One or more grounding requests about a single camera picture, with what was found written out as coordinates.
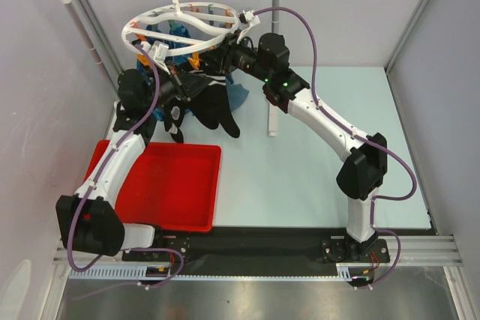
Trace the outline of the white round clip hanger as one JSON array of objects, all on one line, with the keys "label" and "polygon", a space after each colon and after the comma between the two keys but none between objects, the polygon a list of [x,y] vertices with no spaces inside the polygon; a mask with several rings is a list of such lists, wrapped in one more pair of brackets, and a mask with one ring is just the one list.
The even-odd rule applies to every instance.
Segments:
[{"label": "white round clip hanger", "polygon": [[121,39],[130,51],[138,52],[131,42],[135,33],[143,34],[149,44],[165,43],[166,56],[175,57],[211,49],[239,26],[236,12],[224,4],[171,0],[131,19],[121,30]]}]

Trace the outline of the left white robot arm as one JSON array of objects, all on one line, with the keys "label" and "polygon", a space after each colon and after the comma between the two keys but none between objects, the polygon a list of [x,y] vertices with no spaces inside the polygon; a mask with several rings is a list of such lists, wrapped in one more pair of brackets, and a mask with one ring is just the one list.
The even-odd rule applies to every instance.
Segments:
[{"label": "left white robot arm", "polygon": [[202,73],[154,71],[147,82],[136,69],[117,79],[120,101],[112,137],[93,171],[72,196],[56,203],[61,239],[67,253],[114,256],[139,248],[149,260],[159,259],[165,242],[155,228],[141,223],[123,223],[115,206],[127,176],[148,146],[156,127],[154,109],[170,100],[193,100],[211,82]]}]

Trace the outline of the orange clothes peg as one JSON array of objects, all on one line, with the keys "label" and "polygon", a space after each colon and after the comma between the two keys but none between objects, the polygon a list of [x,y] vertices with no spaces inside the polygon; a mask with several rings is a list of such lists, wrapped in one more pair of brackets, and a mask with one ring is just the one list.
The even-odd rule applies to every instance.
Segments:
[{"label": "orange clothes peg", "polygon": [[198,52],[193,52],[187,60],[194,70],[199,70],[201,68],[201,61]]},{"label": "orange clothes peg", "polygon": [[149,43],[145,35],[138,34],[138,33],[135,33],[134,35],[136,39],[131,42],[133,45],[139,45],[141,43]]}]

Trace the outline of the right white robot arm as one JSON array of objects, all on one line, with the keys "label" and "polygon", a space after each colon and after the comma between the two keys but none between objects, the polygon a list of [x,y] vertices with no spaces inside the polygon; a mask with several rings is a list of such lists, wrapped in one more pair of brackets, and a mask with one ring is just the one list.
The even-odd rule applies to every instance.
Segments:
[{"label": "right white robot arm", "polygon": [[388,169],[387,155],[381,151],[386,138],[380,133],[369,136],[336,118],[290,67],[289,56],[284,37],[267,33],[256,48],[230,35],[202,52],[199,59],[217,73],[241,70],[263,81],[263,93],[271,105],[307,125],[333,149],[343,163],[336,182],[348,200],[346,253],[355,261],[363,261],[373,252],[378,237],[371,209]]}]

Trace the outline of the black white-striped sock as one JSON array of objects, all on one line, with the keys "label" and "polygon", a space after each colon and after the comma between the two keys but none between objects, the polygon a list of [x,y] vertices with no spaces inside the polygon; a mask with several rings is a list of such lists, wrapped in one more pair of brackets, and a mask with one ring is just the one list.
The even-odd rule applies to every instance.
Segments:
[{"label": "black white-striped sock", "polygon": [[[203,70],[192,70],[191,73],[199,73],[199,74],[205,74],[208,76],[210,79],[212,76],[224,76],[219,73],[212,73],[212,72],[205,72]],[[189,108],[192,111],[192,113],[197,117],[199,122],[203,124],[205,127],[206,126],[206,117],[205,117],[205,101],[204,101],[204,88],[199,95],[197,95],[190,103],[189,103]]]},{"label": "black white-striped sock", "polygon": [[226,83],[224,76],[212,76],[204,90],[205,125],[211,130],[220,125],[229,136],[237,139],[240,137],[240,129],[232,115]]}]

